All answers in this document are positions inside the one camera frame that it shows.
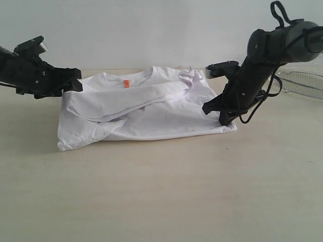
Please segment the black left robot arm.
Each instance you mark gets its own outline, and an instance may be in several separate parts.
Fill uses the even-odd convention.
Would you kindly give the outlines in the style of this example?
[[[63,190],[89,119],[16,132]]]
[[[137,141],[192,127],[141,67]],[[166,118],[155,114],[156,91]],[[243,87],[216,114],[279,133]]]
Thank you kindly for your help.
[[[1,48],[1,85],[35,99],[61,97],[64,92],[83,91],[82,73],[77,68],[57,68],[35,54],[19,55]]]

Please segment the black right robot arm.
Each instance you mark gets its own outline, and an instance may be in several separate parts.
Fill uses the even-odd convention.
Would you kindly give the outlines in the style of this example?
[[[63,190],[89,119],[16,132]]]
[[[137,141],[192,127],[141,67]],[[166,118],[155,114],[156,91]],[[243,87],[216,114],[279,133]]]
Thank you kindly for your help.
[[[269,97],[263,90],[267,80],[282,84],[276,71],[289,63],[304,63],[322,53],[322,27],[305,21],[273,31],[257,29],[247,45],[247,56],[240,65],[237,61],[211,64],[205,68],[208,79],[225,76],[228,80],[223,92],[202,106],[204,114],[220,113],[219,122],[226,126],[234,119],[241,119],[249,110],[253,113]]]

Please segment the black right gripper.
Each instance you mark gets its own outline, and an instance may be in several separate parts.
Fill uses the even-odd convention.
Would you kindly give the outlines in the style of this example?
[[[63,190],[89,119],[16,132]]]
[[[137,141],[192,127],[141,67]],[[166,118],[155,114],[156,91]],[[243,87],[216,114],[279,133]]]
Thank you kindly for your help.
[[[219,96],[203,104],[202,110],[208,115],[220,111],[219,122],[229,125],[239,114],[245,114],[255,99],[255,86],[245,83],[227,84]]]

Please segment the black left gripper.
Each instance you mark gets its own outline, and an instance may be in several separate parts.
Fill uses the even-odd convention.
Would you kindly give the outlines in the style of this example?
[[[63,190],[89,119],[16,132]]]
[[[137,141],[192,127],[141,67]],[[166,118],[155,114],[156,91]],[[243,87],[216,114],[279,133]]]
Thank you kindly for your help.
[[[36,58],[20,64],[14,77],[16,93],[31,94],[36,99],[61,97],[68,91],[83,91],[79,69],[57,68]]]

